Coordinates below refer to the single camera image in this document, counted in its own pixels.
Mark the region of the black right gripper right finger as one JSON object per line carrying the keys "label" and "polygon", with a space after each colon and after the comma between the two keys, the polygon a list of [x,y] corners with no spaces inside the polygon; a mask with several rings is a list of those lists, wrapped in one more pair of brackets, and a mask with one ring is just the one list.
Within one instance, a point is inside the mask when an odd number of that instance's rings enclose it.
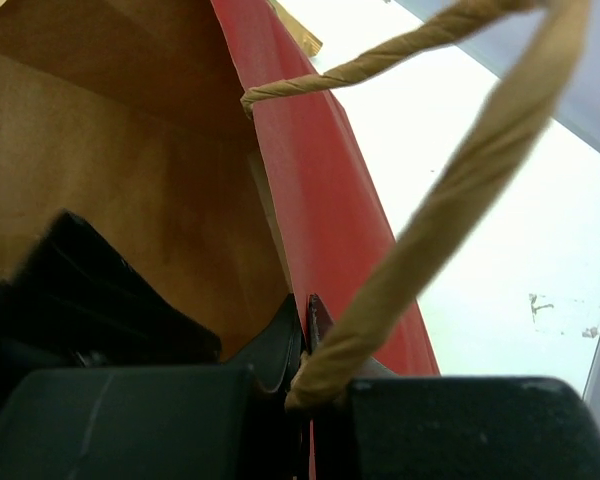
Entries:
{"label": "black right gripper right finger", "polygon": [[600,432],[551,377],[404,377],[369,358],[313,443],[316,479],[600,480]]}

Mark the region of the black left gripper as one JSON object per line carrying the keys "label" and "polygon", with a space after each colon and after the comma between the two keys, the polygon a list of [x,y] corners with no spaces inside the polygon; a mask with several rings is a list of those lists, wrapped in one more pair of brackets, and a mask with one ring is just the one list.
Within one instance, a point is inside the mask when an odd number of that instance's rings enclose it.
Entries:
{"label": "black left gripper", "polygon": [[[214,363],[219,337],[166,302],[82,217],[64,210],[11,283],[0,331],[0,408],[33,370],[76,366],[73,353],[117,364]],[[0,326],[9,317],[0,282]]]}

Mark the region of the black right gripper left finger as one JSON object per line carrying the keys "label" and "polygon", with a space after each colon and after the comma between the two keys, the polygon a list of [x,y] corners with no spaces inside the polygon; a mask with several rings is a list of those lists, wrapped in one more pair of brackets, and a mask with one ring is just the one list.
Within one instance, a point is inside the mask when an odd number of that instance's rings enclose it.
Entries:
{"label": "black right gripper left finger", "polygon": [[0,412],[0,479],[304,479],[286,415],[303,335],[293,296],[227,362],[28,375]]}

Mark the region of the red paper bag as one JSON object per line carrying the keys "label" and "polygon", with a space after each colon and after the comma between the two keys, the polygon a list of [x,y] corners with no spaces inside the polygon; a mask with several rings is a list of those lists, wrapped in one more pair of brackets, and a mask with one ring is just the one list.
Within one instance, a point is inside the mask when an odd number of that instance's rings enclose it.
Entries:
{"label": "red paper bag", "polygon": [[266,1],[0,1],[0,276],[65,208],[228,353],[286,294],[298,309],[322,297],[343,325],[304,394],[352,351],[434,374],[416,296],[507,186],[584,49],[589,3],[546,7],[394,237],[333,90],[534,2],[458,1],[317,74]]}

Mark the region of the brown kraft snack bag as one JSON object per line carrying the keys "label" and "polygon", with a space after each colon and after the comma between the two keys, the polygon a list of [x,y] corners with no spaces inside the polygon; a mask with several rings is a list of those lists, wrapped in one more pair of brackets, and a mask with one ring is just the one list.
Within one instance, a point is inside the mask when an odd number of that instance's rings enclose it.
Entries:
{"label": "brown kraft snack bag", "polygon": [[323,42],[291,15],[278,1],[269,0],[269,4],[300,49],[309,58],[315,57],[320,52]]}

